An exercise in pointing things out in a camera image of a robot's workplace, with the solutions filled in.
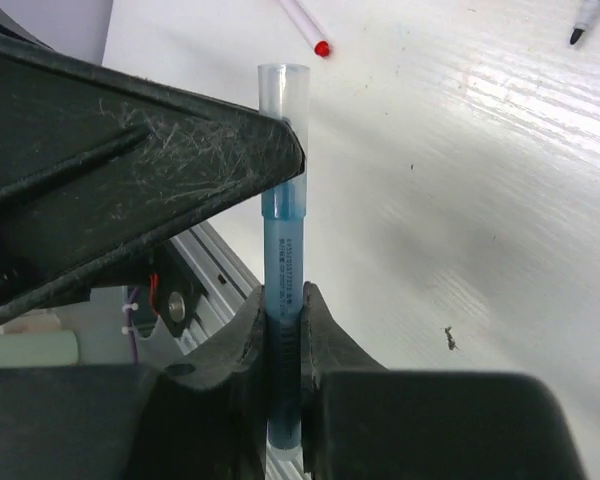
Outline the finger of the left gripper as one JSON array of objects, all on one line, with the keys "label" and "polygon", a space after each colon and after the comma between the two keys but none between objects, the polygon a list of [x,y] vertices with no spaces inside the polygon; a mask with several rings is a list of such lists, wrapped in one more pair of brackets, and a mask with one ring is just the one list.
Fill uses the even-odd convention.
[{"label": "finger of the left gripper", "polygon": [[0,325],[304,169],[281,120],[0,34]]}]

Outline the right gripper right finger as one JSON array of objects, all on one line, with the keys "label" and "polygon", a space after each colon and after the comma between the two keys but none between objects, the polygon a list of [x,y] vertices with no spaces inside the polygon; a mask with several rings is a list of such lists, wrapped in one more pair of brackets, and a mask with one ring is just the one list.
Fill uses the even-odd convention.
[{"label": "right gripper right finger", "polygon": [[563,410],[520,373],[390,370],[334,320],[301,317],[302,448],[314,479],[582,479]]}]

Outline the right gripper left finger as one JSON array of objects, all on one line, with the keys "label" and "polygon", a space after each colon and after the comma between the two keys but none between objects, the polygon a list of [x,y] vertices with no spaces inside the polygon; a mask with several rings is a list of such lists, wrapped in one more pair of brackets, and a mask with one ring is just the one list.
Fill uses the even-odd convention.
[{"label": "right gripper left finger", "polygon": [[0,369],[0,479],[261,479],[265,315],[234,318],[165,369]]}]

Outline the light blue highlighter pen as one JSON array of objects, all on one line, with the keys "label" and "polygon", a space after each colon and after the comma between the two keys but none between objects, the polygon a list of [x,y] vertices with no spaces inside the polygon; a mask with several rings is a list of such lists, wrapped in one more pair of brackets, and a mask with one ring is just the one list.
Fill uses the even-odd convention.
[{"label": "light blue highlighter pen", "polygon": [[272,378],[268,440],[282,460],[301,443],[300,317],[304,285],[306,176],[262,196],[264,219],[264,304]]}]

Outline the light blue highlighter cap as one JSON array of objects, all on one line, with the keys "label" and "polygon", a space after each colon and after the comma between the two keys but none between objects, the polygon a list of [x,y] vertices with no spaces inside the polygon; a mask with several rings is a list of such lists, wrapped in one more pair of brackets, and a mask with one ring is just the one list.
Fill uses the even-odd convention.
[{"label": "light blue highlighter cap", "polygon": [[[299,64],[258,66],[259,112],[291,127],[308,151],[310,69]],[[261,196],[265,219],[299,220],[306,215],[307,174],[303,173]]]}]

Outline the red ballpoint pen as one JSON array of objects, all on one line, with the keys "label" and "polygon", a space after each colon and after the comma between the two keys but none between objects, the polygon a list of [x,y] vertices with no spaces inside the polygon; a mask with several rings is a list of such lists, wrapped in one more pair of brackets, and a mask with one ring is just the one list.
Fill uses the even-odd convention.
[{"label": "red ballpoint pen", "polygon": [[322,29],[297,0],[279,0],[278,3],[306,40],[311,50],[320,58],[331,55],[331,45]]}]

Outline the black marker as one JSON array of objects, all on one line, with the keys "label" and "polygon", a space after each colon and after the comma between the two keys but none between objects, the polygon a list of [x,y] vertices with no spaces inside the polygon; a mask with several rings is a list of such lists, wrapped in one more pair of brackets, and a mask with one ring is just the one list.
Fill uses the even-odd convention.
[{"label": "black marker", "polygon": [[582,0],[576,14],[569,45],[575,46],[600,17],[600,0]]}]

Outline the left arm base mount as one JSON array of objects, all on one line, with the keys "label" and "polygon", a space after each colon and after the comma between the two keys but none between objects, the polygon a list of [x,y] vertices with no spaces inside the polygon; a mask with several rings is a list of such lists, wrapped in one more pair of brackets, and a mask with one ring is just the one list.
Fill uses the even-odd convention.
[{"label": "left arm base mount", "polygon": [[158,325],[179,338],[206,292],[176,247],[166,242],[123,267],[127,328],[146,340]]}]

